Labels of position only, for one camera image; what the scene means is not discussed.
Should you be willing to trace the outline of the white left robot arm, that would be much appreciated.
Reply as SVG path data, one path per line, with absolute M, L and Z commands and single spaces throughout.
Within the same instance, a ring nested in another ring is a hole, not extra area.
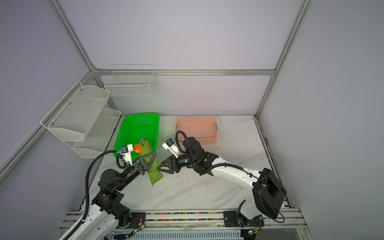
M 152 166 L 157 153 L 139 157 L 132 165 L 119 173 L 114 169 L 102 173 L 98 183 L 100 191 L 91 200 L 86 192 L 86 207 L 80 217 L 60 239 L 61 240 L 105 240 L 107 235 L 118 227 L 130 227 L 132 237 L 144 228 L 146 213 L 131 213 L 121 204 L 124 194 L 121 191 Z

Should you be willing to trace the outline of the green paper napkin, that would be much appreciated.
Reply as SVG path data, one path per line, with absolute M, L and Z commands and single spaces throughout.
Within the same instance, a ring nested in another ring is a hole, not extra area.
M 152 153 L 152 147 L 149 141 L 146 141 L 142 147 L 140 156 L 145 156 L 147 154 Z M 157 170 L 157 167 L 161 165 L 161 162 L 154 160 L 150 169 L 148 170 L 149 179 L 151 181 L 152 186 L 154 186 L 157 182 L 159 182 L 163 178 L 163 174 Z

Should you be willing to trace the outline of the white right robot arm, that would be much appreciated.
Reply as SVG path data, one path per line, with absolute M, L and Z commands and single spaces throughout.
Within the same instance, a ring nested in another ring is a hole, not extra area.
M 160 172 L 174 174 L 189 168 L 200 176 L 220 177 L 252 191 L 253 201 L 242 201 L 235 211 L 223 213 L 226 227 L 262 227 L 264 217 L 280 224 L 285 222 L 278 217 L 282 215 L 280 210 L 287 191 L 272 170 L 256 171 L 232 164 L 206 152 L 194 137 L 182 142 L 168 139 L 163 148 L 172 154 L 157 168 Z

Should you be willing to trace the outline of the orange plastic spoon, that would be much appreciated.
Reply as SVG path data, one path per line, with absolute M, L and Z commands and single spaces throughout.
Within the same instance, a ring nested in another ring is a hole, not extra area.
M 134 145 L 133 146 L 133 150 L 134 150 L 134 152 L 140 154 L 142 152 L 142 150 L 143 150 L 143 146 L 141 146 L 141 145 Z

